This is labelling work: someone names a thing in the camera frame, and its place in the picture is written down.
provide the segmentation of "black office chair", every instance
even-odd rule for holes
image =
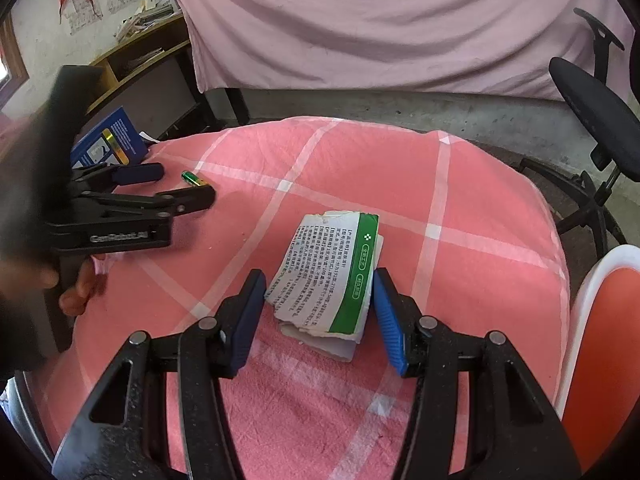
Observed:
[[[584,17],[593,29],[595,76],[559,57],[553,58],[549,63],[549,73],[566,103],[598,142],[591,152],[594,165],[604,171],[613,161],[613,171],[598,189],[586,171],[567,177],[528,157],[522,159],[518,171],[522,173],[527,168],[535,171],[577,203],[578,211],[556,223],[558,233],[563,234],[577,226],[589,226],[593,231],[596,254],[600,259],[609,250],[607,231],[619,244],[626,244],[625,235],[605,207],[605,202],[611,196],[611,189],[620,174],[634,182],[640,182],[640,121],[626,103],[606,86],[609,45],[614,43],[622,50],[624,46],[588,12],[581,9],[574,9],[574,12]],[[634,42],[632,57],[640,55],[636,44]]]

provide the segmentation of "blue book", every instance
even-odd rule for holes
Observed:
[[[122,107],[87,133],[71,151],[71,166],[139,164],[148,149]]]

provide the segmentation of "orange and white plastic chair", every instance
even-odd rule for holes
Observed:
[[[640,396],[640,248],[616,247],[591,269],[570,320],[555,408],[585,471]]]

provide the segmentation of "plaid tablecloth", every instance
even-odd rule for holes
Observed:
[[[270,280],[302,216],[326,210],[380,215],[380,266],[398,290],[459,332],[504,331],[555,395],[568,322],[564,254],[538,190],[479,148],[441,131],[292,118],[164,142],[151,158],[165,178],[126,192],[184,187],[180,172],[191,170],[218,200],[176,219],[172,247],[117,261],[72,348],[31,378],[54,448],[127,335],[183,330],[236,294],[251,268]],[[382,480],[414,386],[388,364],[372,311],[344,364],[281,335],[267,305],[249,362],[223,381],[223,395],[248,479]],[[172,460],[184,470],[175,378],[168,389]],[[463,465],[466,415],[462,402],[453,469]]]

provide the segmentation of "green battery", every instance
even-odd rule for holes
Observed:
[[[199,176],[194,175],[191,171],[183,171],[181,174],[182,179],[190,186],[208,186],[209,183],[202,180]]]

